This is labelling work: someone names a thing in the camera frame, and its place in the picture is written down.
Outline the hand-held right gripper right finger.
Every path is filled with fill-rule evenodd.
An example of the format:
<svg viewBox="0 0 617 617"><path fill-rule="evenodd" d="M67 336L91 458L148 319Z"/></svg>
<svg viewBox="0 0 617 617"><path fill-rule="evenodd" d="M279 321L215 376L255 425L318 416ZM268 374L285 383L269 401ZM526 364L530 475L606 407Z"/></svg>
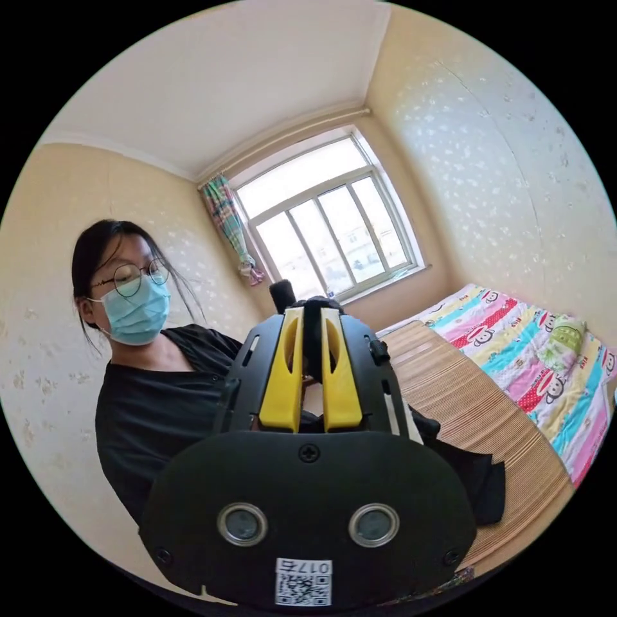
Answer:
<svg viewBox="0 0 617 617"><path fill-rule="evenodd" d="M344 338L340 313L321 309L321 383L325 431L351 431L362 422L362 409Z"/></svg>

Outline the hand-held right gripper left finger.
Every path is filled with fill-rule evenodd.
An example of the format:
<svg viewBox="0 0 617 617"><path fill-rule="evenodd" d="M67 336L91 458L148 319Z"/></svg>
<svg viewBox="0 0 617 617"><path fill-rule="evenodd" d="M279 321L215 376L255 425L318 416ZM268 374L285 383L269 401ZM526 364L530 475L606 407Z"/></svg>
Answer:
<svg viewBox="0 0 617 617"><path fill-rule="evenodd" d="M297 431L300 428L303 384L303 309L285 311L259 421L263 428Z"/></svg>

